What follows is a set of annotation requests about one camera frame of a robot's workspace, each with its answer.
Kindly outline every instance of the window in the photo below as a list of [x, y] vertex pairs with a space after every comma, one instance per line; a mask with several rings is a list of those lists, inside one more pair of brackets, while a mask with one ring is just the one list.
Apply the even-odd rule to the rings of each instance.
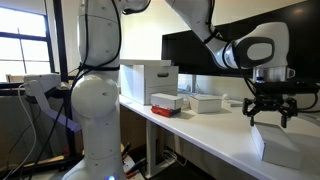
[[6, 74], [54, 72], [45, 15], [0, 8], [0, 82]]

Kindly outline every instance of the white table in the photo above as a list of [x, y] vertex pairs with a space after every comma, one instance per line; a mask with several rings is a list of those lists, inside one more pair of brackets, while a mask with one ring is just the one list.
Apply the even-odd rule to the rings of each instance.
[[[153, 114], [150, 106], [143, 106], [122, 95], [120, 104], [147, 118], [147, 177], [152, 177], [167, 164], [155, 164], [155, 125], [197, 145], [242, 171], [258, 179], [320, 179], [320, 127], [300, 118], [292, 118], [284, 131], [304, 153], [299, 170], [261, 161], [251, 138], [251, 126], [241, 107], [223, 103], [219, 113], [196, 114], [183, 111], [172, 118]], [[261, 112], [256, 121], [280, 126], [277, 112]]]

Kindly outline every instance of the black monitor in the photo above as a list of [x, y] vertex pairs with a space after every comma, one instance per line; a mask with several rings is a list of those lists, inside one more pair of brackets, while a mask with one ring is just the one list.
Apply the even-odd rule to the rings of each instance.
[[[288, 66], [296, 70], [290, 81], [320, 82], [320, 1], [308, 0], [216, 28], [229, 39], [238, 39], [267, 22], [285, 22], [289, 28]], [[222, 70], [191, 32], [163, 35], [162, 59], [173, 61], [180, 73], [241, 77], [238, 70]]]

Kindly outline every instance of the cardboard box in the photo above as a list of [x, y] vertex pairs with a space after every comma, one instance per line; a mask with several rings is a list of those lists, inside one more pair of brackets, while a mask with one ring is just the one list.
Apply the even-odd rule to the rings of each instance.
[[261, 160], [299, 169], [303, 153], [277, 125], [256, 122], [251, 136]]
[[120, 76], [121, 94], [140, 104], [150, 105], [154, 93], [177, 95], [177, 66], [121, 65]]
[[183, 105], [183, 98], [163, 93], [151, 95], [151, 104], [167, 109], [179, 109]]
[[189, 97], [190, 107], [196, 113], [211, 113], [221, 110], [221, 97], [198, 94]]

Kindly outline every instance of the white container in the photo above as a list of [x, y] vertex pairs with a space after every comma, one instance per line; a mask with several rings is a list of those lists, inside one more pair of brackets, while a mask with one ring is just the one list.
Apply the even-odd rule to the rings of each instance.
[[177, 95], [177, 66], [121, 65], [120, 77], [121, 94], [143, 105], [151, 104], [151, 94]]
[[198, 94], [189, 97], [191, 109], [198, 113], [219, 112], [221, 110], [221, 97]]
[[303, 153], [277, 125], [255, 122], [251, 136], [261, 160], [299, 169]]
[[167, 109], [179, 109], [183, 105], [183, 98], [163, 93], [151, 95], [151, 104]]

